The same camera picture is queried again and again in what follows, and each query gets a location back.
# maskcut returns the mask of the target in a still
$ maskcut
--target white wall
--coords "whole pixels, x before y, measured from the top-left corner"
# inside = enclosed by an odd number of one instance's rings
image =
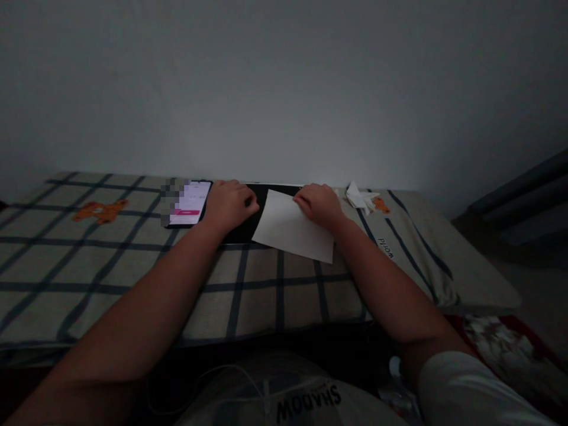
[[[57,170],[416,189],[567,146],[565,0],[0,6],[0,199]]]

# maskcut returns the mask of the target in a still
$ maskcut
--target orange bear print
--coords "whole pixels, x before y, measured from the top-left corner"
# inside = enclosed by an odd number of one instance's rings
[[[118,200],[114,204],[107,205],[91,201],[81,207],[81,210],[77,212],[73,220],[75,222],[79,222],[83,219],[94,216],[99,219],[96,222],[97,224],[104,225],[113,222],[114,219],[117,218],[118,212],[127,205],[127,200]]]
[[[382,198],[375,197],[373,198],[373,205],[377,210],[381,210],[383,213],[388,214],[390,213],[390,209],[386,206],[385,202]]]

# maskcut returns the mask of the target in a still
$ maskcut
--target smartphone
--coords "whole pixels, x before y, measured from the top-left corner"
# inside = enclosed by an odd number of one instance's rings
[[[170,210],[169,227],[190,227],[203,217],[207,194],[211,189],[210,180],[192,180],[183,186],[179,198]]]

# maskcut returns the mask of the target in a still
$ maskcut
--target paper sheet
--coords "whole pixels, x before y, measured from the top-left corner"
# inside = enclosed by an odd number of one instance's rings
[[[333,237],[310,221],[292,197],[269,189],[253,241],[325,263],[333,262]]]
[[[369,216],[372,211],[377,211],[373,198],[378,197],[380,194],[378,192],[359,192],[359,188],[355,181],[352,180],[349,188],[345,191],[345,195],[349,204],[353,208],[360,208],[365,211],[365,216]]]

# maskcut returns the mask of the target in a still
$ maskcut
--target white t-shirt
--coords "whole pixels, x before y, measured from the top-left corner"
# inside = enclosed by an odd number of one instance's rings
[[[270,353],[238,365],[219,374],[177,425],[406,425],[379,399],[294,354]],[[427,425],[555,424],[461,352],[426,362],[418,396]]]

